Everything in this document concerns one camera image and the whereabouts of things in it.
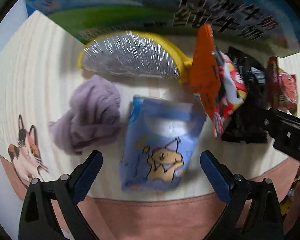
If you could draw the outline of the blue cartoon tissue pack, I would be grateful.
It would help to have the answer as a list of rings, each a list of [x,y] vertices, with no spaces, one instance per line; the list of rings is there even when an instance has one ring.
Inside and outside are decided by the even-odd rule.
[[[135,95],[119,165],[123,191],[177,188],[206,122],[196,103]]]

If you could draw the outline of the purple cloth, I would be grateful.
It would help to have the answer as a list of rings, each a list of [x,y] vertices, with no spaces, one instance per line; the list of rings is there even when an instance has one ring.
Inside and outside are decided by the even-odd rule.
[[[121,128],[120,103],[115,85],[93,75],[74,90],[69,110],[49,123],[51,139],[67,154],[114,142]]]

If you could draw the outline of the orange red snack bag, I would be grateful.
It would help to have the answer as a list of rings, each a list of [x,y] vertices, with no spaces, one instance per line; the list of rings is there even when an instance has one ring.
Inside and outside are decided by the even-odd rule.
[[[228,55],[215,46],[209,24],[198,30],[189,82],[214,124],[214,136],[222,135],[225,119],[243,104],[247,89]]]

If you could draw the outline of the red floral snack bag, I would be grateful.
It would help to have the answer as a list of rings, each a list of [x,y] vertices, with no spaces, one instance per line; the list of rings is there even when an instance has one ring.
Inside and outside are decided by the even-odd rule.
[[[285,108],[293,116],[298,111],[296,76],[279,67],[277,57],[270,57],[266,68],[266,95],[271,108]]]

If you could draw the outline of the brown cardboard box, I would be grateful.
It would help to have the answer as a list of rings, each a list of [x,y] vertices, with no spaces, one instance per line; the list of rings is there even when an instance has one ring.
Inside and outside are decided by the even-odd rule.
[[[215,37],[278,56],[300,52],[300,0],[26,0],[83,43],[119,30]]]

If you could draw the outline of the black snack bag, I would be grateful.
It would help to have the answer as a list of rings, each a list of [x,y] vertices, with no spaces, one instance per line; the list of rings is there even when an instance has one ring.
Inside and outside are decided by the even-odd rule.
[[[257,59],[237,48],[229,47],[227,55],[244,81],[247,96],[231,115],[221,139],[227,142],[266,144],[267,133],[259,124],[259,114],[265,102],[266,70]]]

